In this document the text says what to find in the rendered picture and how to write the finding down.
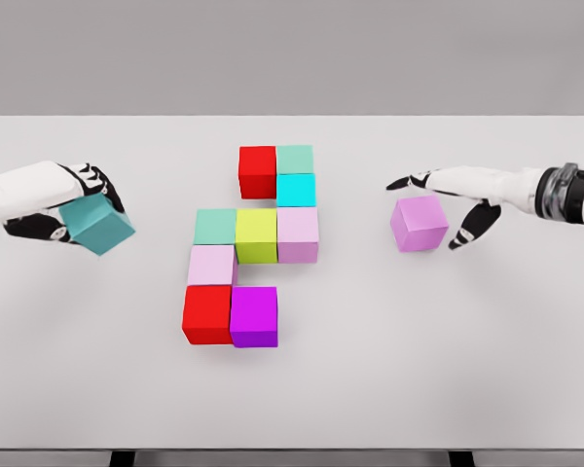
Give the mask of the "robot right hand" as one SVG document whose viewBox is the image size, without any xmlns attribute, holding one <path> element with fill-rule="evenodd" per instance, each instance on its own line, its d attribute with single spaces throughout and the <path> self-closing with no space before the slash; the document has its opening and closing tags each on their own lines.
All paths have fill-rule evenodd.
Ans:
<svg viewBox="0 0 584 467">
<path fill-rule="evenodd" d="M 388 184 L 387 191 L 415 186 L 452 197 L 470 198 L 476 204 L 466 214 L 456 236 L 449 242 L 450 250 L 468 245 L 485 234 L 501 215 L 500 182 L 505 173 L 498 169 L 457 166 L 410 174 Z"/>
</svg>

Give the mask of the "teal cube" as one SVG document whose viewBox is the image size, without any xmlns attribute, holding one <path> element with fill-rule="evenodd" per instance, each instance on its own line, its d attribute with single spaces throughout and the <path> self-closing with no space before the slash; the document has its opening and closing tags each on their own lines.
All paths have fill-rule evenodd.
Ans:
<svg viewBox="0 0 584 467">
<path fill-rule="evenodd" d="M 71 239 L 98 256 L 135 233 L 127 214 L 117 211 L 102 193 L 76 198 L 58 212 Z"/>
</svg>

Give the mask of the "yellow-green cube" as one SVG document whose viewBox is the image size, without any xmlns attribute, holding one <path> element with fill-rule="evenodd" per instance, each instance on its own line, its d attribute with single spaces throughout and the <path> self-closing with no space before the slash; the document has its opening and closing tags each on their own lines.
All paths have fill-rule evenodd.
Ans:
<svg viewBox="0 0 584 467">
<path fill-rule="evenodd" d="M 277 263 L 275 208 L 251 208 L 237 211 L 236 252 L 240 264 Z"/>
</svg>

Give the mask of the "cyan cube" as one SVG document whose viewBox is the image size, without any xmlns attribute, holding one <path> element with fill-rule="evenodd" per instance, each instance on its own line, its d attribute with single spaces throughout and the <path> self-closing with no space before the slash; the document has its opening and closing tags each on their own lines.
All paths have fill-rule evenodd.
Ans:
<svg viewBox="0 0 584 467">
<path fill-rule="evenodd" d="M 277 207 L 316 206 L 314 174 L 279 174 L 276 176 Z"/>
</svg>

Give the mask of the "orchid pink cube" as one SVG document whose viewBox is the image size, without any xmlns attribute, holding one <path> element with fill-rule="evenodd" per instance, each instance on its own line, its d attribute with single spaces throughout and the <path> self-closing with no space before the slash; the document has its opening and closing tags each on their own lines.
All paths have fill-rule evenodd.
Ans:
<svg viewBox="0 0 584 467">
<path fill-rule="evenodd" d="M 390 227 L 400 252 L 437 249 L 449 228 L 449 222 L 435 195 L 400 198 L 390 218 Z"/>
</svg>

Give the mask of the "pale lilac cube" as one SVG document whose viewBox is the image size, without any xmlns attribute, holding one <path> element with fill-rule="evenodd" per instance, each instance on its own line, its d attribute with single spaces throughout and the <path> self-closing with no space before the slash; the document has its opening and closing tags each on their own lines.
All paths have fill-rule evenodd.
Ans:
<svg viewBox="0 0 584 467">
<path fill-rule="evenodd" d="M 237 284 L 237 256 L 233 245 L 194 245 L 190 253 L 188 286 Z"/>
<path fill-rule="evenodd" d="M 318 259 L 319 227 L 316 207 L 279 207 L 277 257 L 283 264 L 313 264 Z"/>
</svg>

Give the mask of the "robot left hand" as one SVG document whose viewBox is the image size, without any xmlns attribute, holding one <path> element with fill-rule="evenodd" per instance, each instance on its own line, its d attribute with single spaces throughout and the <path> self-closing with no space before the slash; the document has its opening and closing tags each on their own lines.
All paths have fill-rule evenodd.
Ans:
<svg viewBox="0 0 584 467">
<path fill-rule="evenodd" d="M 38 162 L 16 169 L 14 174 L 20 177 L 20 185 L 12 189 L 15 198 L 8 202 L 10 213 L 2 221 L 11 236 L 74 243 L 62 219 L 52 211 L 85 196 L 102 194 L 118 212 L 125 211 L 110 178 L 89 162 Z"/>
</svg>

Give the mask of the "mint green cube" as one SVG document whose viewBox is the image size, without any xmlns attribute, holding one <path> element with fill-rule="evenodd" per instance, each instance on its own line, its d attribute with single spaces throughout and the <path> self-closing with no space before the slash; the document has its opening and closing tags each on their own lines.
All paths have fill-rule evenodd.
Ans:
<svg viewBox="0 0 584 467">
<path fill-rule="evenodd" d="M 196 245 L 228 245 L 236 241 L 237 211 L 235 209 L 199 209 L 194 243 Z"/>
<path fill-rule="evenodd" d="M 277 145 L 275 152 L 278 174 L 313 173 L 312 145 Z"/>
</svg>

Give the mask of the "magenta cube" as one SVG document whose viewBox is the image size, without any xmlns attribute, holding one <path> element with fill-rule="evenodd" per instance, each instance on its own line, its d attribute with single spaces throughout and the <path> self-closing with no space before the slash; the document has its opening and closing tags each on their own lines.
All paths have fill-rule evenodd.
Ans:
<svg viewBox="0 0 584 467">
<path fill-rule="evenodd" d="M 278 347 L 278 297 L 275 287 L 232 290 L 230 333 L 238 348 Z"/>
</svg>

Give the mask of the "red cube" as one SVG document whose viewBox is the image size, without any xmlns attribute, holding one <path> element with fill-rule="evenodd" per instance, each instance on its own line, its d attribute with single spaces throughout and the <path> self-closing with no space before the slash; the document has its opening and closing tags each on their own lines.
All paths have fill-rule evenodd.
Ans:
<svg viewBox="0 0 584 467">
<path fill-rule="evenodd" d="M 193 345 L 232 344 L 232 287 L 192 285 L 186 288 L 182 331 Z"/>
<path fill-rule="evenodd" d="M 242 199 L 276 198 L 275 146 L 240 146 L 237 177 Z"/>
</svg>

